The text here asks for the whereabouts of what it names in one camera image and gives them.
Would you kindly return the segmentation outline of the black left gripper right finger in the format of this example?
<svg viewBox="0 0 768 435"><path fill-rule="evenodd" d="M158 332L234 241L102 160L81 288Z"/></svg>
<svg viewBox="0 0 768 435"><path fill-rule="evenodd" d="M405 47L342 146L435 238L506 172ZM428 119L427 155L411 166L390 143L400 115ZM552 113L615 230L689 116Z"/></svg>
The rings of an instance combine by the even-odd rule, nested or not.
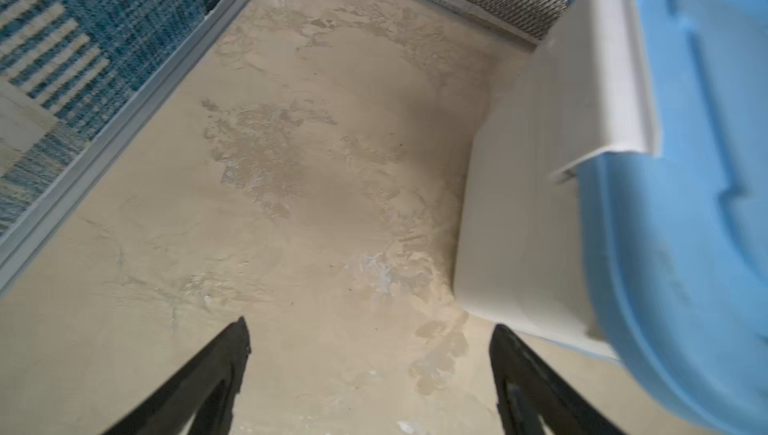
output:
<svg viewBox="0 0 768 435"><path fill-rule="evenodd" d="M497 324L489 356L506 434L620 434L511 329Z"/></svg>

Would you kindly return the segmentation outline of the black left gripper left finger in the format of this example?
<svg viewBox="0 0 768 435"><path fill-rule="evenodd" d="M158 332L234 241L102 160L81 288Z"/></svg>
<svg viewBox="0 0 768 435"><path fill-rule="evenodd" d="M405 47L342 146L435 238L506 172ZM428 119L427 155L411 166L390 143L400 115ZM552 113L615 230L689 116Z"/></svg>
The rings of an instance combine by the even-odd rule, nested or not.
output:
<svg viewBox="0 0 768 435"><path fill-rule="evenodd" d="M227 434L248 357L244 318L227 325L108 434Z"/></svg>

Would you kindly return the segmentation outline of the blue plastic lid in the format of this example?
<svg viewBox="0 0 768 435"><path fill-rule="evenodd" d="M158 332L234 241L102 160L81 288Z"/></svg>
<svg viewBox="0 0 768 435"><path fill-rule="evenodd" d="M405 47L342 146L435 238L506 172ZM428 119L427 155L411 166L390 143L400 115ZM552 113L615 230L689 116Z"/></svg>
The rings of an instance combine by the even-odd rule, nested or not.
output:
<svg viewBox="0 0 768 435"><path fill-rule="evenodd" d="M598 324L691 423L767 430L767 0L632 0L659 155L577 171Z"/></svg>

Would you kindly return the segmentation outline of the white plastic bin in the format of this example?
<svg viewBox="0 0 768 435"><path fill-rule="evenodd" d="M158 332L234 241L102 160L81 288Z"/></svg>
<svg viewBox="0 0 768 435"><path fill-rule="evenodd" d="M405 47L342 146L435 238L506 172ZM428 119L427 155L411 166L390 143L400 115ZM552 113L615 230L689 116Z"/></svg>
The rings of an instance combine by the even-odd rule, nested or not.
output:
<svg viewBox="0 0 768 435"><path fill-rule="evenodd" d="M658 155L635 0L575 0L474 137L453 277L469 313L615 361L582 263L577 169Z"/></svg>

